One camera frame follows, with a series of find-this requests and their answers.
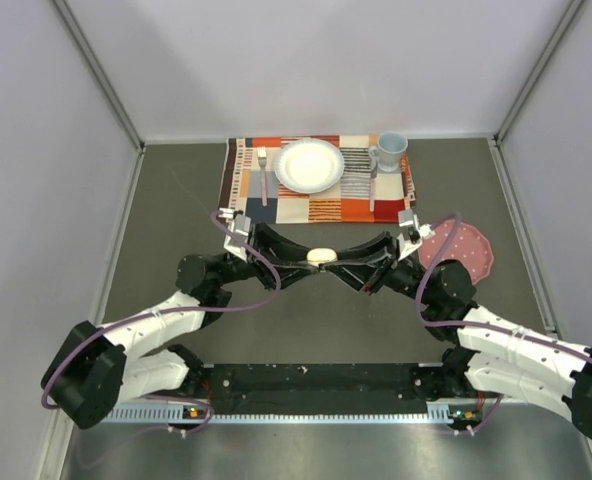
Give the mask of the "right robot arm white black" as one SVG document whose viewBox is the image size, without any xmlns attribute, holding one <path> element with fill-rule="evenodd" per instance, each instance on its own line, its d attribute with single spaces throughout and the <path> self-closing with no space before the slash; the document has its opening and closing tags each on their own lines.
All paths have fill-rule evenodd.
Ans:
<svg viewBox="0 0 592 480">
<path fill-rule="evenodd" d="M 428 331 L 466 357 L 442 372 L 450 393 L 474 389 L 514 397 L 560 415 L 592 439 L 592 347 L 554 340 L 476 303 L 469 272 L 458 260 L 437 253 L 423 267 L 414 258 L 423 244 L 445 248 L 456 234 L 424 225 L 396 239 L 384 235 L 307 259 L 357 290 L 386 286 L 414 299 Z"/>
</svg>

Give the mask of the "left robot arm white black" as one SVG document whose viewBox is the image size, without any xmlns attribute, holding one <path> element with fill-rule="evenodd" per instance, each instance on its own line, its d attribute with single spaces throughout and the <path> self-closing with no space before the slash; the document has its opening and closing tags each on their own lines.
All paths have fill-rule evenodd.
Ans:
<svg viewBox="0 0 592 480">
<path fill-rule="evenodd" d="M 123 320 L 72 328 L 45 372 L 41 402 L 89 429 L 116 406 L 168 393 L 207 398 L 203 363 L 174 339 L 233 311 L 225 285 L 256 279 L 272 293 L 318 273 L 313 250 L 281 237 L 265 224 L 226 231 L 225 253 L 187 255 L 177 266 L 176 290 L 166 300 Z"/>
</svg>

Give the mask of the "beige case with black oval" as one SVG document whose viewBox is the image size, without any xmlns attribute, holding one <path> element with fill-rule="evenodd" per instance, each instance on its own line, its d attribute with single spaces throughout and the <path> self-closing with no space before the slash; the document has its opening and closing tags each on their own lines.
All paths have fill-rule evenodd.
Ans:
<svg viewBox="0 0 592 480">
<path fill-rule="evenodd" d="M 338 254 L 331 248 L 314 248 L 307 252 L 306 261 L 309 265 L 320 268 L 323 264 L 335 262 Z"/>
</svg>

